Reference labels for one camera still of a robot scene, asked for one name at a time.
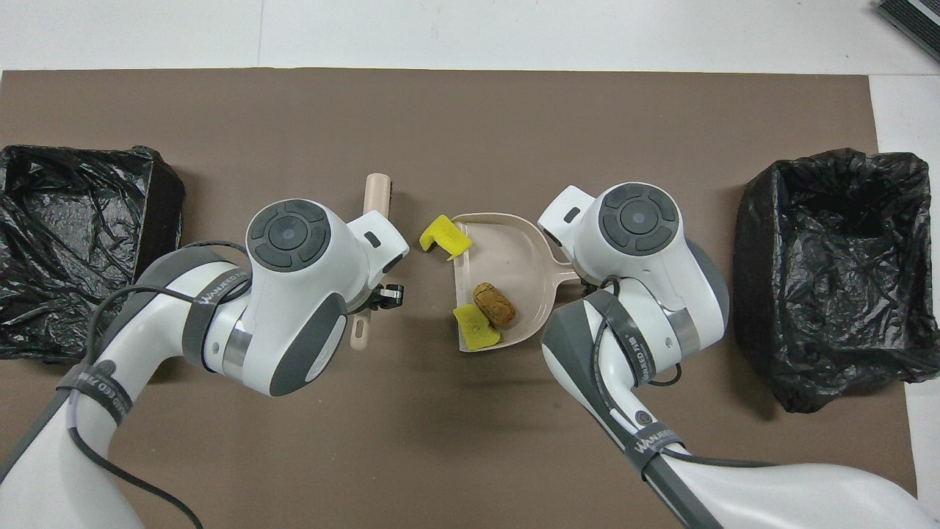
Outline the notched yellow sponge piece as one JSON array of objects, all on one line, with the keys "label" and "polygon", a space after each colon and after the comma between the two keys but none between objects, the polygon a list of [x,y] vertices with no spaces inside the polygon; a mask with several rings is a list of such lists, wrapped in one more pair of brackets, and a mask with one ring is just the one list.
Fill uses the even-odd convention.
[{"label": "notched yellow sponge piece", "polygon": [[470,250],[473,241],[467,237],[446,215],[438,215],[419,237],[419,245],[424,252],[430,252],[434,245],[439,245],[449,254],[451,262]]}]

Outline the brown table mat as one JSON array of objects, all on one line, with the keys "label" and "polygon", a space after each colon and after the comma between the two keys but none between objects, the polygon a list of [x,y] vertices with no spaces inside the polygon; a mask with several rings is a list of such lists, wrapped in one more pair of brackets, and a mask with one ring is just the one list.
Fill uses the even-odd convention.
[{"label": "brown table mat", "polygon": [[452,264],[424,253],[437,215],[536,221],[565,187],[639,180],[678,201],[731,275],[743,185],[774,161],[879,150],[869,80],[832,75],[231,69],[6,71],[0,147],[158,151],[184,181],[184,241],[243,241],[285,198],[362,211],[388,174],[411,244],[404,305],[366,351],[269,398],[165,362],[110,458],[208,529],[678,529],[538,338],[457,345]]}]

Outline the brown cork-like lump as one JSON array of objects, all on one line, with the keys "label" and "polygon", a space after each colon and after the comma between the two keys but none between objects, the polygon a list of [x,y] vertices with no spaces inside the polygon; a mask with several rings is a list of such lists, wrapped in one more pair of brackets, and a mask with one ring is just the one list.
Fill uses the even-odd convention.
[{"label": "brown cork-like lump", "polygon": [[497,328],[511,328],[517,312],[510,299],[490,282],[481,282],[472,292],[473,304],[487,317],[491,325]]}]

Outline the beige hand brush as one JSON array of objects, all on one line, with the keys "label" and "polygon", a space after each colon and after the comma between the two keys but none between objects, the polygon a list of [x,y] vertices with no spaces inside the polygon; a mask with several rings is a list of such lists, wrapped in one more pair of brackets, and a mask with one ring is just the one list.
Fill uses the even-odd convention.
[{"label": "beige hand brush", "polygon": [[[391,198],[391,179],[388,175],[373,172],[367,175],[362,214],[369,214],[371,211],[379,212],[382,215],[388,215]],[[373,309],[363,308],[356,312],[350,318],[350,339],[349,344],[352,350],[362,351],[366,349],[369,341],[370,319],[372,319]]]}]

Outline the wavy yellow sponge piece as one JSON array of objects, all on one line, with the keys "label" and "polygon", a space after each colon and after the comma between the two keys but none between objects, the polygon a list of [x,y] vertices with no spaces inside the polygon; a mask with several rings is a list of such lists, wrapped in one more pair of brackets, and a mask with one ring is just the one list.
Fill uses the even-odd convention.
[{"label": "wavy yellow sponge piece", "polygon": [[498,344],[502,334],[474,304],[456,307],[452,311],[458,325],[459,348],[463,352],[482,350]]}]

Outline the beige plastic dustpan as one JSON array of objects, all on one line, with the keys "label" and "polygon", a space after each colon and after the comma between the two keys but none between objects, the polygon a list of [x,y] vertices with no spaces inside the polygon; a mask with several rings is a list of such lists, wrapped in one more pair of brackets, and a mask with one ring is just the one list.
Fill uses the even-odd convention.
[{"label": "beige plastic dustpan", "polygon": [[470,213],[451,221],[472,241],[454,261],[457,305],[472,303],[474,288],[489,282],[516,312],[490,349],[520,344],[538,334],[553,311],[558,287],[579,283],[570,262],[555,259],[553,245],[540,228],[517,215]]}]

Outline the black bag-lined bin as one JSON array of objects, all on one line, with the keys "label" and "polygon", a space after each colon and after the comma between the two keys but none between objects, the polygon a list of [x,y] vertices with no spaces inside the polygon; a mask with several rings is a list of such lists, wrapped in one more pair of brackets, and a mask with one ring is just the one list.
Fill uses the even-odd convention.
[{"label": "black bag-lined bin", "polygon": [[734,335],[786,412],[940,376],[930,205],[929,165],[911,153],[838,148],[745,185]]},{"label": "black bag-lined bin", "polygon": [[83,357],[94,309],[178,247],[185,198],[153,148],[0,148],[0,359]]}]

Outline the grey ribbed block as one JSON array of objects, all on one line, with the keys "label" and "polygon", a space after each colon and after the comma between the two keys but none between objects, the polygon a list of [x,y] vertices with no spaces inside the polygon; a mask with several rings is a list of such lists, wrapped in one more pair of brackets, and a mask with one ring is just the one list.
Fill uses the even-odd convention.
[{"label": "grey ribbed block", "polygon": [[940,0],[880,0],[874,10],[940,63]]}]

